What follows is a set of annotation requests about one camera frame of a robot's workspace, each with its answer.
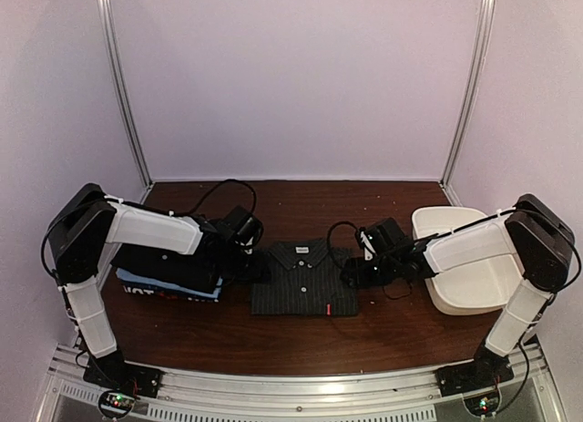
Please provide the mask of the dark pinstriped long sleeve shirt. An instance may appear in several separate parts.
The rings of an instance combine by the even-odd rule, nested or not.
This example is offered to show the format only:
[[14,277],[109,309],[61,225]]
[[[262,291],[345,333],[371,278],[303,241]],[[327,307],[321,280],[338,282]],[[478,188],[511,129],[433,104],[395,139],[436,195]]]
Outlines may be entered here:
[[265,251],[269,280],[251,287],[251,314],[346,316],[359,313],[356,291],[341,279],[352,252],[324,239],[276,242]]

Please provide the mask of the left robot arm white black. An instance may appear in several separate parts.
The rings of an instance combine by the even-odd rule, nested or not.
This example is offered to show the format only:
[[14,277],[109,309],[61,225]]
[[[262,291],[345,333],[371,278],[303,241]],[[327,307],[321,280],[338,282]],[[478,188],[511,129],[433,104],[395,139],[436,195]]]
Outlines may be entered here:
[[124,201],[88,183],[50,222],[40,253],[52,255],[54,264],[44,269],[83,337],[89,368],[110,388],[121,389],[131,371],[97,286],[105,246],[119,247],[114,267],[156,290],[214,292],[227,283],[268,279],[267,259],[254,250],[262,235],[254,211],[241,206],[209,220],[196,210],[162,211]]

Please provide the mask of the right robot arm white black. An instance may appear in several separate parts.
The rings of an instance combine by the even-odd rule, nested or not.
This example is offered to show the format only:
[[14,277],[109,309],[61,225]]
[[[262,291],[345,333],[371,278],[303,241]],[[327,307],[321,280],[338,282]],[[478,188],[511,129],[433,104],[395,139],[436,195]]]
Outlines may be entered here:
[[354,289],[386,286],[399,278],[430,279],[502,256],[518,259],[520,282],[468,363],[467,379],[479,387],[501,373],[527,330],[576,281],[571,265],[582,264],[573,231],[530,193],[509,209],[447,232],[414,239],[389,218],[357,234],[365,255],[341,266],[342,281]]

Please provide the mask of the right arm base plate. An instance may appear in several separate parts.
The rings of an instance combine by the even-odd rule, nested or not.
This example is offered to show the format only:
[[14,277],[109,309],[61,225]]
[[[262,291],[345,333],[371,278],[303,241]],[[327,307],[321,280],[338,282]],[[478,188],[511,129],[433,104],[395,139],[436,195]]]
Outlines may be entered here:
[[440,367],[435,371],[435,377],[441,396],[453,396],[512,380],[514,372],[506,359],[502,363],[472,360]]

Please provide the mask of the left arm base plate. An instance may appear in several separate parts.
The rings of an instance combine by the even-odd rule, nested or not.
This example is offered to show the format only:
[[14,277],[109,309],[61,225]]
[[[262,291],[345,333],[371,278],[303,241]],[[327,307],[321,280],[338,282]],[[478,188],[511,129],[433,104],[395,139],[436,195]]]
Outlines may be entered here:
[[162,372],[156,368],[133,364],[125,364],[120,369],[108,367],[104,370],[95,362],[89,361],[83,379],[89,384],[119,391],[125,395],[156,398]]

